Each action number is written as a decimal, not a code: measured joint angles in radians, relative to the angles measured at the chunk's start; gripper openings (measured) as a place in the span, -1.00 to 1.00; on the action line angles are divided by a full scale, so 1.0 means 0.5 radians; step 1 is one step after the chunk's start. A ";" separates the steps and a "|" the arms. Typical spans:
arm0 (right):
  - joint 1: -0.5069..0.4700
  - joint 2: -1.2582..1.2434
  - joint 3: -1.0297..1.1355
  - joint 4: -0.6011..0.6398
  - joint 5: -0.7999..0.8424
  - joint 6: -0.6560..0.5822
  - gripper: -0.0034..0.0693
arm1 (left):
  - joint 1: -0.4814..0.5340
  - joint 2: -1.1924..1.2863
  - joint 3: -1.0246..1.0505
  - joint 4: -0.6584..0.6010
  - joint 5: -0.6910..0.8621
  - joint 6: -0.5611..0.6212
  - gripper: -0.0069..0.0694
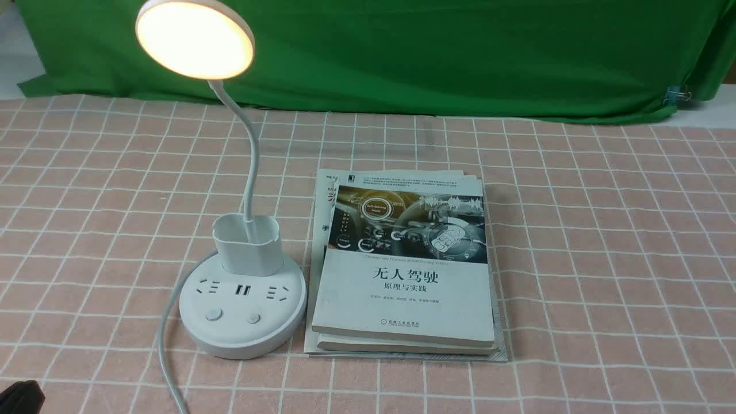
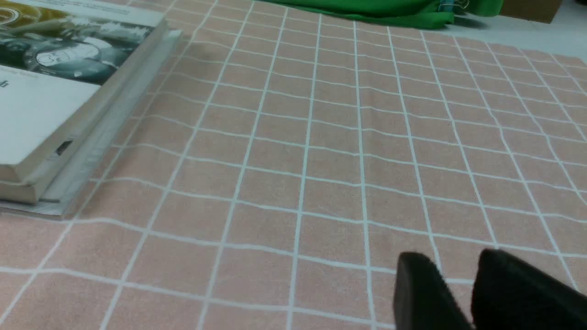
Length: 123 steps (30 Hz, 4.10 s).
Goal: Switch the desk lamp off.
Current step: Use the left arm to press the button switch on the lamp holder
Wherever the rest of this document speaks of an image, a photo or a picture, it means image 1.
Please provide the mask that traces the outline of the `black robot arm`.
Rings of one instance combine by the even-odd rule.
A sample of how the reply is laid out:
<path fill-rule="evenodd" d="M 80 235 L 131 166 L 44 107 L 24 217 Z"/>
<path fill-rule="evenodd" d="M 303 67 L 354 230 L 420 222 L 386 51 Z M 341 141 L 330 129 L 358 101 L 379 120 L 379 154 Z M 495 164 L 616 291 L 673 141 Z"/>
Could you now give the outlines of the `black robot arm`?
<path fill-rule="evenodd" d="M 1 393 L 1 413 L 40 413 L 45 399 L 37 381 L 15 382 Z"/>

